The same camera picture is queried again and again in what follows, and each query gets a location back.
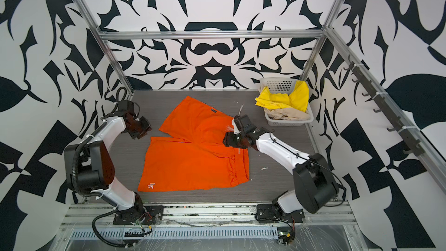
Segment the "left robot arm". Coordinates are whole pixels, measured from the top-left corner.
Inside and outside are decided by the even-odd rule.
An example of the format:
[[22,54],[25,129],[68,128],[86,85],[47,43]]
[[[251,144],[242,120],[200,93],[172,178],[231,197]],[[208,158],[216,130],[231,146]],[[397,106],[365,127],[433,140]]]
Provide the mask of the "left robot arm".
[[144,214],[145,208],[139,194],[117,179],[109,149],[122,133],[141,139],[151,131],[150,123],[140,117],[139,112],[135,102],[117,102],[97,129],[78,144],[67,146],[63,152],[69,189],[83,197],[103,199],[117,212],[132,216]]

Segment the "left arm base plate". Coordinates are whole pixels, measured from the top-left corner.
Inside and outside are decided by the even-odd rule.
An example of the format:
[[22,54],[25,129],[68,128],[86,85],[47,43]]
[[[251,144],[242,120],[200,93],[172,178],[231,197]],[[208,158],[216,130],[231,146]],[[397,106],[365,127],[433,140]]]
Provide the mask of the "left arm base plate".
[[130,225],[139,221],[142,225],[151,225],[163,219],[164,206],[150,205],[138,211],[135,208],[119,210],[115,213],[113,225]]

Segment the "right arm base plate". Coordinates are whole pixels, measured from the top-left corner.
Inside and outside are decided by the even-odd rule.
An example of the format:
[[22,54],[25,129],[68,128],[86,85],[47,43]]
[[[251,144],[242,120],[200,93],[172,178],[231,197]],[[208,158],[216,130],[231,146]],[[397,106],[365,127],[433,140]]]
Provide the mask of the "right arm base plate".
[[256,213],[254,215],[256,221],[261,224],[265,223],[303,223],[304,212],[303,210],[296,210],[292,213],[285,213],[278,205],[257,205]]

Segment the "orange shorts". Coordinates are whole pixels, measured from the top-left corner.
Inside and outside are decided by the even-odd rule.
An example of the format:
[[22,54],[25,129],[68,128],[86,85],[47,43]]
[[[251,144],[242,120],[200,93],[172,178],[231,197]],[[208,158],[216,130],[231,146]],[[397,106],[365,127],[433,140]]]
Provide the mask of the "orange shorts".
[[139,192],[232,188],[250,180],[249,153],[226,147],[232,117],[187,96],[152,137]]

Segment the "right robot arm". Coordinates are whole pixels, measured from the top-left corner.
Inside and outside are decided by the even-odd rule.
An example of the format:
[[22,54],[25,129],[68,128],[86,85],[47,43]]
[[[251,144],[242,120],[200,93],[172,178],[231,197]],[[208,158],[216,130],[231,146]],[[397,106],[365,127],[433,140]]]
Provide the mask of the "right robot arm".
[[339,193],[335,176],[323,156],[298,151],[266,129],[229,131],[223,143],[227,147],[253,148],[274,159],[293,176],[294,190],[282,194],[275,201],[286,215],[297,210],[316,213]]

